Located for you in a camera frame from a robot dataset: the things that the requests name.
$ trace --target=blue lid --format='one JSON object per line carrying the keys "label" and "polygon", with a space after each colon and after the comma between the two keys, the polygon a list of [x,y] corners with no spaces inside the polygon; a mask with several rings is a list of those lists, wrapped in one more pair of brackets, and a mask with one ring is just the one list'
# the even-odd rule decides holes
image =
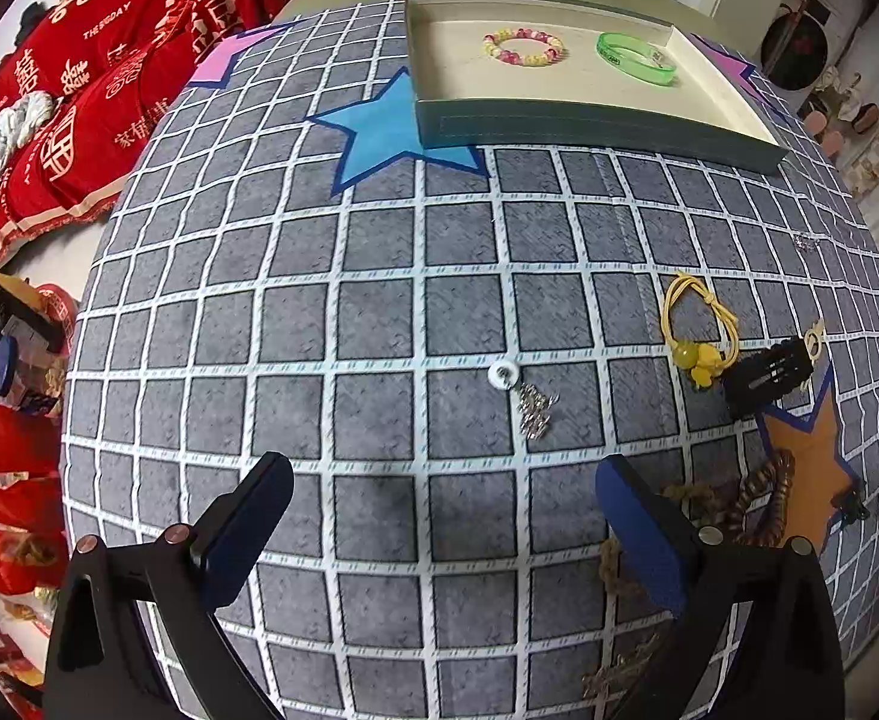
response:
{"label": "blue lid", "polygon": [[0,397],[9,395],[19,361],[19,343],[12,336],[0,339]]}

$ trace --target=tray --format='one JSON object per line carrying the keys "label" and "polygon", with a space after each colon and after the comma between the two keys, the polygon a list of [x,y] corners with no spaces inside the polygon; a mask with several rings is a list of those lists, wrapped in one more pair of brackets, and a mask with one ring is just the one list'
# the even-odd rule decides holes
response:
{"label": "tray", "polygon": [[[427,148],[616,146],[767,173],[787,153],[759,105],[670,23],[571,0],[406,0],[406,21]],[[562,39],[567,56],[546,67],[497,61],[482,51],[482,38],[504,26],[542,28]],[[605,62],[595,47],[607,31],[662,47],[678,67],[673,84],[633,79]],[[543,49],[528,43],[519,50]]]}

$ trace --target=tablecloth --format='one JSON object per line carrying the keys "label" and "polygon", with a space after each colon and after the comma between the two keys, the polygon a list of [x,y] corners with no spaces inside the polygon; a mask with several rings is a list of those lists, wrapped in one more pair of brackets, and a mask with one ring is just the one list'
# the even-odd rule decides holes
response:
{"label": "tablecloth", "polygon": [[[755,421],[731,422],[719,388],[693,391],[668,361],[665,286],[678,269],[704,277],[746,351],[825,319],[828,355],[783,405],[809,413],[832,365],[841,450],[875,509],[879,254],[792,118],[772,117],[791,148],[778,175],[522,143],[472,149],[477,170],[424,151],[353,175],[362,133],[320,117],[396,83],[403,18],[388,1],[299,20],[157,127],[79,315],[70,536],[151,541],[281,451],[292,505],[218,616],[288,717],[586,720],[604,709],[582,700],[582,675],[667,619],[604,594],[596,462],[618,451],[654,487],[721,487],[764,459]],[[695,300],[674,322],[719,338]],[[542,440],[488,384],[501,357],[560,396]],[[849,662],[879,628],[875,517],[836,531],[821,565]],[[155,610],[148,630],[201,716]]]}

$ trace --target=green bracelet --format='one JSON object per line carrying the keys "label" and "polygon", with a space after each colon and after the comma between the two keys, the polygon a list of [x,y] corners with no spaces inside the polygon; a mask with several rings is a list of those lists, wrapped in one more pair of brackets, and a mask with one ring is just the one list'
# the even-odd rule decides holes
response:
{"label": "green bracelet", "polygon": [[[596,53],[625,74],[657,86],[670,85],[676,76],[676,65],[661,50],[621,32],[604,32],[599,35]],[[633,59],[631,55],[638,55],[649,61]]]}

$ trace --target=table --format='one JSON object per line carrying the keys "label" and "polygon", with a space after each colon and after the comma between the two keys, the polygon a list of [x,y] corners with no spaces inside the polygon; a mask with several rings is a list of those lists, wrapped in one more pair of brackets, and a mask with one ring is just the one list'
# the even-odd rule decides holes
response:
{"label": "table", "polygon": [[[879,254],[794,119],[778,122],[791,154],[774,176],[523,145],[479,148],[485,170],[458,152],[363,172],[348,155],[364,133],[304,119],[384,98],[406,50],[402,1],[319,14],[160,123],[83,298],[70,536],[150,541],[282,451],[292,505],[220,620],[287,716],[587,720],[581,676],[666,620],[604,595],[596,462],[623,452],[661,487],[735,485],[763,461],[754,420],[730,423],[719,389],[693,392],[668,363],[664,285],[703,276],[746,350],[825,318],[841,448],[874,508]],[[673,319],[677,336],[719,338],[695,301]],[[542,440],[486,381],[501,357],[560,395]],[[784,405],[809,413],[829,362]],[[849,662],[879,627],[876,520],[834,533],[821,564]],[[740,608],[690,712],[743,624]]]}

